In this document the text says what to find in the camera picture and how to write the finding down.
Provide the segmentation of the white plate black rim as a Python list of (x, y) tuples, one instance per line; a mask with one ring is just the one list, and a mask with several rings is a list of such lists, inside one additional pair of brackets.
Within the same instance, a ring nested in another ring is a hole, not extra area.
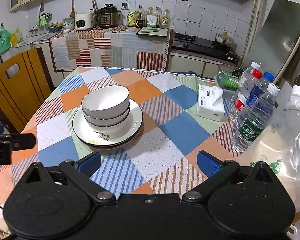
[(142, 126), (143, 112), (140, 106), (132, 99), (130, 103), (130, 114), (126, 123), (117, 130), (95, 130), (85, 120), (82, 108), (79, 107), (72, 120), (72, 129), (77, 137), (87, 145), (91, 146), (113, 146), (125, 142), (131, 138)]

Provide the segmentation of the white ribbed bowl black rim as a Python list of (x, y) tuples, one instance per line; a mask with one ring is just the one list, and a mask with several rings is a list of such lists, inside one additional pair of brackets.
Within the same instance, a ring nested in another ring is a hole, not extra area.
[(87, 94), (81, 102), (83, 112), (95, 119), (116, 118), (129, 108), (129, 89), (113, 85), (98, 88)]

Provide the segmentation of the pink rabbit lovely bear plate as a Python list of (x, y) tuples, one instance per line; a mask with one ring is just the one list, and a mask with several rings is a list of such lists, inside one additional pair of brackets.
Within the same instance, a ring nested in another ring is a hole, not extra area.
[(113, 146), (107, 146), (107, 147), (101, 147), (101, 146), (91, 146), (89, 145), (88, 147), (92, 150), (98, 150), (98, 151), (105, 151), (105, 150), (114, 150), (114, 149), (117, 149), (117, 148), (121, 148), (127, 144), (129, 144), (130, 142), (132, 142), (133, 140), (135, 140), (136, 138), (140, 137), (141, 133), (143, 132), (143, 129), (144, 129), (144, 126), (142, 125), (138, 131), (131, 137), (129, 138), (128, 140), (126, 140), (125, 142), (122, 142), (120, 144), (117, 144), (117, 145), (113, 145)]

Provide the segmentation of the patchwork table cloth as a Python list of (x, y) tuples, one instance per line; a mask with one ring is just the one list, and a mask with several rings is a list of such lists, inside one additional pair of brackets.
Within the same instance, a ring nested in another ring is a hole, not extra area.
[[(1, 207), (29, 165), (56, 166), (99, 149), (101, 167), (92, 180), (115, 195), (122, 193), (182, 194), (206, 175), (197, 153), (234, 157), (232, 128), (197, 115), (199, 85), (214, 82), (194, 74), (148, 70), (79, 67), (67, 77), (23, 127), (37, 138), (31, 150), (15, 152), (12, 164), (0, 169)], [(112, 127), (94, 127), (82, 115), (81, 101), (111, 85), (129, 89), (130, 116)]]

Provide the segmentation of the yellow wooden chair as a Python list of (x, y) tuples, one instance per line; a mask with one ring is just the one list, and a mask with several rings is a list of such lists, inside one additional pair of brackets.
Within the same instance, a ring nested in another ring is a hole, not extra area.
[(14, 55), (0, 65), (0, 121), (20, 133), (55, 89), (41, 48)]

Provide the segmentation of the white tissue pack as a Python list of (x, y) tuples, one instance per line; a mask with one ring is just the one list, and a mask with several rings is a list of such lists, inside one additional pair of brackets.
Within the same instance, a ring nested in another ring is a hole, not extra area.
[(220, 122), (224, 114), (223, 90), (217, 86), (198, 85), (197, 115)]

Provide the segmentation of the green label water bottle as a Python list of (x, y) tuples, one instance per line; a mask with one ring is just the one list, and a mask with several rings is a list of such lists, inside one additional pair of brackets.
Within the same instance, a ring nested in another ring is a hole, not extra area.
[(270, 83), (267, 91), (256, 100), (232, 139), (233, 150), (243, 153), (268, 126), (273, 117), (279, 92), (279, 87)]

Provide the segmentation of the red cap water bottle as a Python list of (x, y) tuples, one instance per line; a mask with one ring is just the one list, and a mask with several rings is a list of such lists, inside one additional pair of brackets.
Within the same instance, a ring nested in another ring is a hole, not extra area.
[(243, 82), (243, 85), (240, 88), (239, 93), (236, 96), (231, 109), (230, 120), (232, 121), (233, 124), (235, 123), (241, 111), (243, 110), (253, 85), (261, 77), (262, 77), (262, 72), (258, 69), (254, 69), (252, 71), (252, 74)]

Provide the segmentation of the green dish basket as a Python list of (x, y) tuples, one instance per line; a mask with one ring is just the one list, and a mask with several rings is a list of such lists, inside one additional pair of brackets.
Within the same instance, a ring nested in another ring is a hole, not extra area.
[(218, 64), (217, 81), (221, 88), (236, 90), (243, 69), (227, 64)]

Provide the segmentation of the blue cap water bottle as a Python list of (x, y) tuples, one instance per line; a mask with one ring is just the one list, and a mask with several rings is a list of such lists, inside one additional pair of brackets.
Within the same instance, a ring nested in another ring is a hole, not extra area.
[(243, 109), (239, 113), (236, 121), (234, 122), (234, 133), (238, 132), (239, 127), (248, 116), (249, 110), (252, 108), (256, 100), (267, 91), (268, 85), (274, 80), (274, 76), (269, 72), (265, 72), (260, 79), (256, 79), (248, 90), (247, 100)]

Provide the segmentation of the white cap water bottle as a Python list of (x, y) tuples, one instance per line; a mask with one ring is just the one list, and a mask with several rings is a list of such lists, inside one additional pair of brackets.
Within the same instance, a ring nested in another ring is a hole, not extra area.
[(239, 82), (238, 82), (238, 89), (242, 88), (243, 83), (252, 75), (253, 70), (259, 70), (260, 65), (256, 62), (252, 62), (250, 67), (248, 67), (242, 74)]

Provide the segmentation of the green plastic bag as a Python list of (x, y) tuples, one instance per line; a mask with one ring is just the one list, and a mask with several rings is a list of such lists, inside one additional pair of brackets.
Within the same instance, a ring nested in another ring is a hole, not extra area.
[(4, 53), (6, 50), (11, 48), (10, 42), (11, 33), (5, 28), (2, 23), (0, 26), (0, 53)]

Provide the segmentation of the white cap plastic jug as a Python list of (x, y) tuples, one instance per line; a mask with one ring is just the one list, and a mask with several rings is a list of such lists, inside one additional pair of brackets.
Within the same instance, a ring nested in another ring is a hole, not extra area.
[(300, 116), (300, 86), (293, 86), (292, 93), (283, 108), (285, 114)]

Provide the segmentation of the striped counter cloth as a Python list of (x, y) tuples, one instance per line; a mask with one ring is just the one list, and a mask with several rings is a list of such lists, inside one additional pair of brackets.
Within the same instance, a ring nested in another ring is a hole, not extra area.
[(167, 37), (137, 35), (141, 28), (118, 27), (61, 32), (51, 38), (53, 67), (71, 72), (81, 67), (123, 67), (165, 71), (170, 52)]

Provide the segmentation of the black gas stove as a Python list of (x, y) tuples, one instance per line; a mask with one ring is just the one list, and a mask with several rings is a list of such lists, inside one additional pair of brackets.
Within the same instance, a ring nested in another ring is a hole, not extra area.
[(239, 56), (231, 49), (230, 46), (195, 36), (175, 33), (172, 42), (172, 49), (210, 56), (234, 64), (239, 63)]

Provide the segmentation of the white cooking pot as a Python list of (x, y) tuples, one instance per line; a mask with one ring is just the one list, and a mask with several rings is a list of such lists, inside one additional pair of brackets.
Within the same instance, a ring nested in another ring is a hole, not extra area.
[(215, 34), (215, 41), (226, 46), (231, 46), (234, 39), (231, 38), (226, 31), (224, 31), (223, 33)]

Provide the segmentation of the white rice cooker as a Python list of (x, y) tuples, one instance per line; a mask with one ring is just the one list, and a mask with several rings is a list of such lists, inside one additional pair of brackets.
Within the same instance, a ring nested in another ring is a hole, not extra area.
[(88, 12), (83, 14), (76, 14), (75, 16), (75, 30), (88, 30), (96, 26), (96, 14)]

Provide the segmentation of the cutting board on counter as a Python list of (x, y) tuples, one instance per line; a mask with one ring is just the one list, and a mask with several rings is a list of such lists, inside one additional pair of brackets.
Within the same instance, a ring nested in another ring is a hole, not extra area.
[(138, 30), (136, 34), (146, 36), (167, 37), (168, 29), (143, 27), (140, 30)]

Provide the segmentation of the dark electric pressure cooker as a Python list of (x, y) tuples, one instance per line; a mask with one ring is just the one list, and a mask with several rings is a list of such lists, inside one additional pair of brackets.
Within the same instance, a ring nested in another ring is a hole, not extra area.
[(107, 3), (104, 7), (94, 10), (96, 14), (96, 25), (100, 28), (117, 27), (119, 23), (120, 11), (111, 3)]

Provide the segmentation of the yellow oil bottle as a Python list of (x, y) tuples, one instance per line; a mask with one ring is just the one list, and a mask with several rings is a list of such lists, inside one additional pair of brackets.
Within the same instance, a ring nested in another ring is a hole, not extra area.
[(144, 9), (143, 9), (143, 5), (139, 5), (139, 8), (137, 10), (137, 17), (136, 17), (136, 22), (135, 22), (135, 26), (137, 28), (142, 28), (145, 25), (145, 17), (144, 17)]

